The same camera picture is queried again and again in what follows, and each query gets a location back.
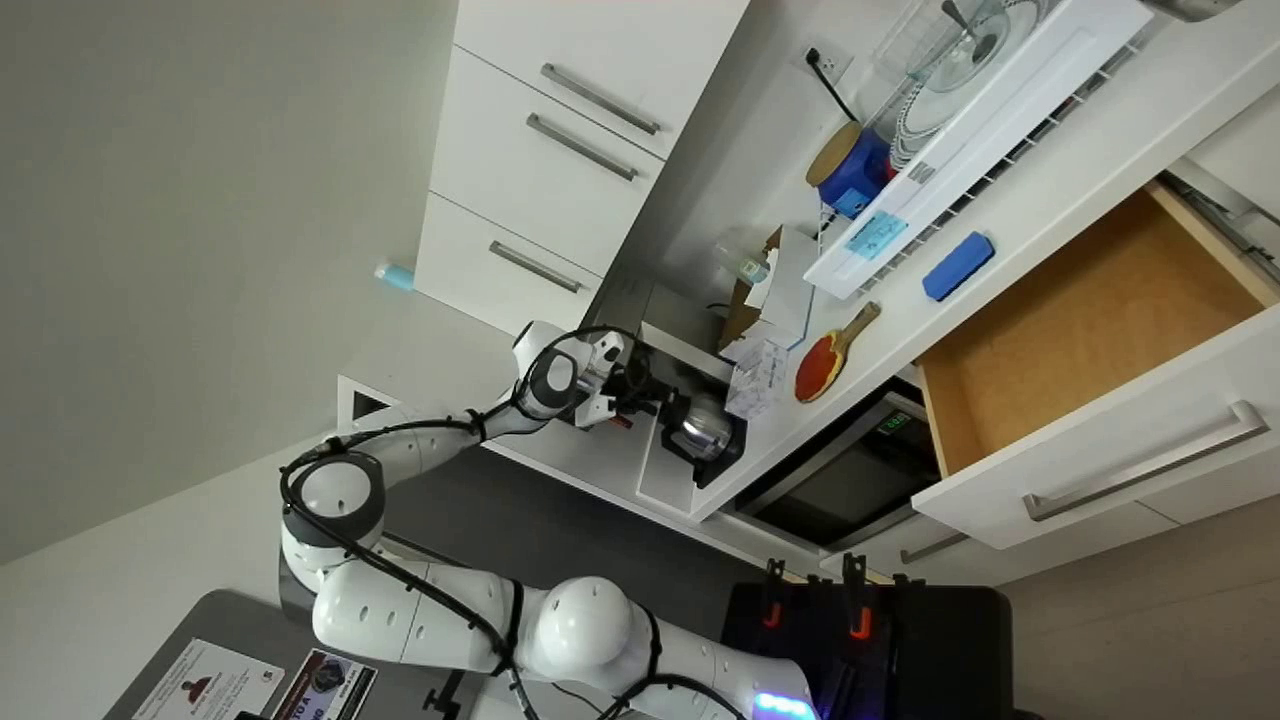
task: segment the oven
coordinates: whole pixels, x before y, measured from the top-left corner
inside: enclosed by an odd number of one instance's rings
[[[735,516],[839,554],[909,520],[935,481],[921,388],[893,379],[751,483]]]

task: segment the cabinet door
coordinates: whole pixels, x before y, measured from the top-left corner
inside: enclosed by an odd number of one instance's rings
[[[1175,525],[1139,504],[1124,504],[1058,537],[997,554],[954,534],[950,525],[918,516],[853,554],[868,556],[876,577],[903,574],[927,586],[1011,586],[1019,577],[1037,577],[1168,529]]]
[[[485,223],[440,197],[429,197],[417,285],[420,292],[512,335],[530,320],[578,327],[599,290],[583,268],[563,263],[561,257]]]
[[[991,548],[1064,534],[1275,447],[1280,310],[1143,372],[921,492],[918,511]]]
[[[463,0],[456,45],[669,156],[745,0]]]
[[[1149,496],[1143,504],[1175,525],[1195,525],[1245,504],[1280,496],[1280,443],[1220,471],[1199,476],[1195,483],[1175,483]]]
[[[662,160],[451,54],[432,191],[595,278],[623,246]]]

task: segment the kitchen cabinet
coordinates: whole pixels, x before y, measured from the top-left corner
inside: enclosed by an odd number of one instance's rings
[[[468,54],[451,57],[432,191],[603,278],[662,160]]]
[[[747,0],[463,0],[456,45],[669,156]]]
[[[599,278],[443,197],[429,197],[426,237],[429,253],[417,257],[420,290],[512,335],[530,317],[583,317],[599,290]]]
[[[921,362],[950,476],[918,511],[1025,548],[1275,447],[1275,301],[1168,187],[1132,197]]]
[[[578,327],[741,14],[745,0],[463,0],[417,290],[505,333]]]
[[[932,586],[1011,586],[1019,577],[1037,577],[1058,566],[1071,566],[1157,534],[1175,529],[1168,516],[1129,504],[1113,510],[1103,516],[1094,516],[1075,529],[1064,529],[1058,537],[1041,537],[1033,545],[1019,545],[1011,554],[997,554],[950,525],[935,525],[927,516],[912,516],[897,525],[893,534],[881,534],[868,545],[858,545],[847,554],[868,556],[868,570],[876,577],[921,577]]]

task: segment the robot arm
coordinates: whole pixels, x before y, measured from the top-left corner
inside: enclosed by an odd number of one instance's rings
[[[279,548],[293,577],[316,594],[316,641],[390,666],[578,684],[665,720],[812,716],[798,666],[728,651],[665,626],[599,577],[543,594],[386,537],[390,483],[491,436],[530,436],[552,422],[592,427],[617,418],[607,379],[630,355],[623,333],[563,335],[530,326],[517,340],[520,379],[498,408],[353,433],[293,461],[279,471]]]

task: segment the cabinet handle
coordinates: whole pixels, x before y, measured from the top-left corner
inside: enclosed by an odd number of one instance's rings
[[[603,156],[599,148],[583,146],[582,136],[574,136],[569,127],[561,127],[561,124],[552,124],[552,119],[543,119],[536,113],[530,115],[530,127],[536,127],[539,136],[548,136],[548,142],[574,148],[578,156],[607,170],[611,176],[619,176],[630,185],[640,176],[632,163]]]
[[[510,263],[517,263],[517,268],[526,268],[526,274],[531,274],[531,278],[539,278],[539,281],[548,281],[548,285],[557,285],[557,290],[563,290],[563,292],[582,292],[582,290],[583,290],[582,281],[574,281],[574,278],[563,278],[563,274],[552,274],[548,263],[517,253],[517,249],[505,246],[505,239],[491,239],[488,253],[502,257],[502,260],[510,260]]]
[[[1225,453],[1225,447],[1234,447],[1234,443],[1245,443],[1245,441],[1252,441],[1252,436],[1262,436],[1262,433],[1269,433],[1269,422],[1263,422],[1252,405],[1237,401],[1237,405],[1234,405],[1234,418],[1230,418],[1225,425],[1211,425],[1211,427],[1203,427],[1195,441],[1175,443],[1175,447],[1168,447],[1168,453],[1157,453],[1157,455],[1124,467],[1124,471],[1116,476],[1116,483],[1097,488],[1097,492],[1079,492],[1079,496],[1037,496],[1037,492],[1033,492],[1033,496],[1025,496],[1025,510],[1028,510],[1028,516],[1033,516],[1037,525],[1044,525],[1044,520],[1052,520],[1052,516],[1064,516],[1064,511],[1071,511],[1071,510],[1097,504],[1097,502],[1116,496],[1116,492],[1124,492],[1124,488],[1132,488],[1132,483],[1143,483],[1143,481],[1157,481],[1157,476],[1163,476],[1163,471],[1171,471],[1171,467],[1183,467],[1183,465],[1191,465],[1191,461],[1199,461],[1199,455],[1211,455],[1211,453]]]
[[[943,554],[943,548],[954,548],[954,545],[965,545],[965,541],[967,541],[965,534],[950,534],[950,537],[941,537],[941,541],[932,541],[932,545],[901,548],[897,562],[921,566],[926,556],[935,556],[935,554]]]
[[[543,63],[543,77],[548,77],[552,83],[569,88],[574,95],[603,108],[607,115],[617,115],[617,119],[649,131],[649,136],[655,136],[655,131],[665,127],[655,115],[637,113],[637,108],[623,108],[619,101],[611,101],[607,92],[599,92],[592,79],[583,79],[583,77],[578,77],[578,71],[569,71],[569,70],[561,70],[561,63]]]

